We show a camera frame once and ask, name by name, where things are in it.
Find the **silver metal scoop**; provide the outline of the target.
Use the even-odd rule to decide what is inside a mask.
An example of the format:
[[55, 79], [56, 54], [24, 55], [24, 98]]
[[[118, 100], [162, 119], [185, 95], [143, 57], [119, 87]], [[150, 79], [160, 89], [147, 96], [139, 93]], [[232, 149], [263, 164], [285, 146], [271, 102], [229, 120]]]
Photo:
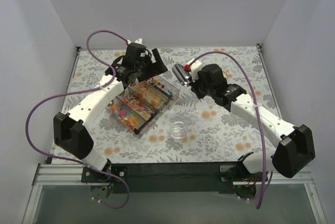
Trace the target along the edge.
[[189, 72], [185, 70], [184, 66], [182, 66], [179, 63], [176, 63], [172, 67], [172, 72], [181, 85], [183, 85], [184, 87], [189, 86], [192, 76], [190, 75]]

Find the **clear compartment candy box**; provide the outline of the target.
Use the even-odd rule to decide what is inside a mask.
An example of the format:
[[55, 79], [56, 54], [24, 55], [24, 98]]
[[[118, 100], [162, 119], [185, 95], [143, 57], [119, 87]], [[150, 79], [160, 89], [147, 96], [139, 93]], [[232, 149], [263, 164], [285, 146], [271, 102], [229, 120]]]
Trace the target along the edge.
[[179, 94], [179, 89], [155, 76], [127, 87], [106, 106], [106, 110], [127, 132], [141, 138], [176, 102]]

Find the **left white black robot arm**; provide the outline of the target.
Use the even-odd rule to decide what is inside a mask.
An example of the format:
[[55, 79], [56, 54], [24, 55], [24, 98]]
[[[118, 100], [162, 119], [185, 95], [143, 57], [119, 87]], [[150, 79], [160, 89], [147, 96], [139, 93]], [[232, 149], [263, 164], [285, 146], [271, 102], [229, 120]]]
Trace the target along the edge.
[[107, 69], [93, 91], [67, 113], [57, 113], [53, 119], [55, 145], [90, 166], [94, 177], [106, 182], [111, 177], [109, 160], [94, 148], [89, 133], [91, 124], [105, 107], [130, 84], [146, 81], [167, 72], [158, 49], [131, 42], [126, 53]]

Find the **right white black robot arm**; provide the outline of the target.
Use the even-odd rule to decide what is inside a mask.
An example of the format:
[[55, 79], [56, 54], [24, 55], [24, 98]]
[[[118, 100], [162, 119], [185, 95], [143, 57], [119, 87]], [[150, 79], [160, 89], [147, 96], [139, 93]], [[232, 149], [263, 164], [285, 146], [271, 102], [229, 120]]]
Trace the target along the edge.
[[248, 181], [256, 173], [277, 171], [287, 178], [294, 177], [315, 158], [312, 131], [286, 122], [263, 106], [254, 104], [250, 94], [237, 84], [229, 84], [217, 64], [202, 65], [196, 61], [185, 66], [189, 71], [191, 90], [198, 98], [211, 97], [228, 112], [247, 121], [271, 142], [274, 152], [250, 152], [237, 161], [237, 176]]

